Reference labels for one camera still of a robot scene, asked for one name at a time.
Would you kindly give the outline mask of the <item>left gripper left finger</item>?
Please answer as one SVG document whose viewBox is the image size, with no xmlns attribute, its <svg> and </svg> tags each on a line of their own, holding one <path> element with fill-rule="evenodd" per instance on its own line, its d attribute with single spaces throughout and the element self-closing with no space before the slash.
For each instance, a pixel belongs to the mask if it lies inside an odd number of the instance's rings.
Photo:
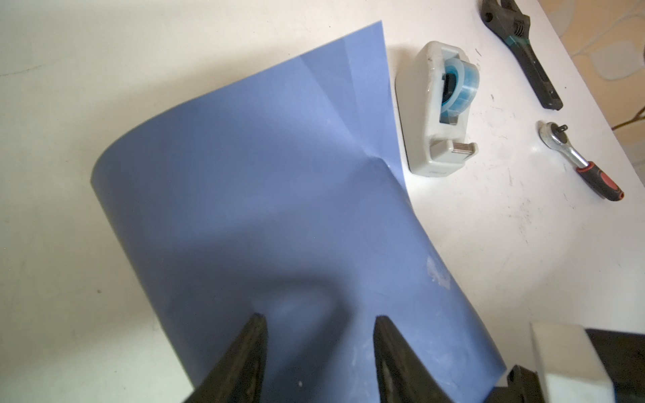
<svg viewBox="0 0 645 403">
<path fill-rule="evenodd" d="M 265 376 L 268 327 L 261 314 L 251 315 L 188 402 L 259 402 Z"/>
</svg>

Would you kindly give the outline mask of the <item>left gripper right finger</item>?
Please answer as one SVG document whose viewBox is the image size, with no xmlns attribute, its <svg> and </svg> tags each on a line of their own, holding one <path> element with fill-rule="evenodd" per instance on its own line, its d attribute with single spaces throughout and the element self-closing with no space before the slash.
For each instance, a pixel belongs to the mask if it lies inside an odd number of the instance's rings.
<svg viewBox="0 0 645 403">
<path fill-rule="evenodd" d="M 376 318 L 373 343 L 381 402 L 451 402 L 394 322 Z"/>
</svg>

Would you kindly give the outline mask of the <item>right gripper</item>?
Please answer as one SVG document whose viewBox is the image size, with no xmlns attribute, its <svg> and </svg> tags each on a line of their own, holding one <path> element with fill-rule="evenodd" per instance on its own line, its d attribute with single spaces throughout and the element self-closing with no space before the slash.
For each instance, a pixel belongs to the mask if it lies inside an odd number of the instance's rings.
<svg viewBox="0 0 645 403">
<path fill-rule="evenodd" d="M 614 385 L 616 401 L 644 401 L 643 334 L 585 328 Z M 546 402 L 537 368 L 514 366 L 507 375 L 507 385 L 495 387 L 488 402 Z"/>
</svg>

